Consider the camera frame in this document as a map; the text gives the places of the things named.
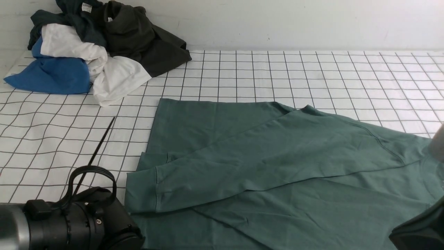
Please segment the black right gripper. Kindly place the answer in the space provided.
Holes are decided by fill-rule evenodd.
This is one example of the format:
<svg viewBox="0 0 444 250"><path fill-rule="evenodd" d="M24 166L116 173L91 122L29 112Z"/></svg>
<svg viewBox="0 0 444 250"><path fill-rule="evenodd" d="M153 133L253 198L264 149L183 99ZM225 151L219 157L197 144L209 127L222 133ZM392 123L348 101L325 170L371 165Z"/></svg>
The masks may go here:
<svg viewBox="0 0 444 250"><path fill-rule="evenodd" d="M428 150L433 158L444 163L444 124L433 136ZM425 212L394 228L389 239L398 250L443 250L444 198Z"/></svg>

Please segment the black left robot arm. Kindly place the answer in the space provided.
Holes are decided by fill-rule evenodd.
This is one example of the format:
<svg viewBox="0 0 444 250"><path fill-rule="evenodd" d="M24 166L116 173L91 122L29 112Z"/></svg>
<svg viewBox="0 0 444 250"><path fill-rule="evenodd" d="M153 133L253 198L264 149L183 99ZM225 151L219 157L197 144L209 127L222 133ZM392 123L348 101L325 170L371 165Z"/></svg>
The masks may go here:
<svg viewBox="0 0 444 250"><path fill-rule="evenodd" d="M68 210L29 200L1 205L2 250L141 250L140 228L112 192L94 187Z"/></svg>

